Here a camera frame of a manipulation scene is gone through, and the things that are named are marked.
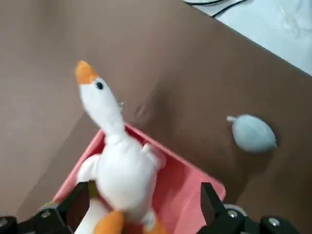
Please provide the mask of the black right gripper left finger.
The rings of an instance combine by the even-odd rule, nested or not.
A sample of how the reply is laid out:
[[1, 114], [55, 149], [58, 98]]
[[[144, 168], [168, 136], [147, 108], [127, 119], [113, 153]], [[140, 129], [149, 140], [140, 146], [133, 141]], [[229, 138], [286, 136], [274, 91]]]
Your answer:
[[0, 218], [2, 234], [73, 234], [90, 207], [88, 182], [78, 183], [56, 207], [44, 208], [19, 222], [14, 216]]

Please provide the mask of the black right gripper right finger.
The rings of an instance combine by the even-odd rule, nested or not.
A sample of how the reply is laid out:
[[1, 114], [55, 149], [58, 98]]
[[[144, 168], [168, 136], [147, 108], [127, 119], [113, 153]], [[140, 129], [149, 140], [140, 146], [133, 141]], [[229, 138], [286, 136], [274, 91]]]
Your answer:
[[199, 234], [299, 234], [286, 219], [278, 216], [264, 216], [259, 222], [233, 208], [227, 208], [209, 182], [200, 187], [200, 207], [206, 225]]

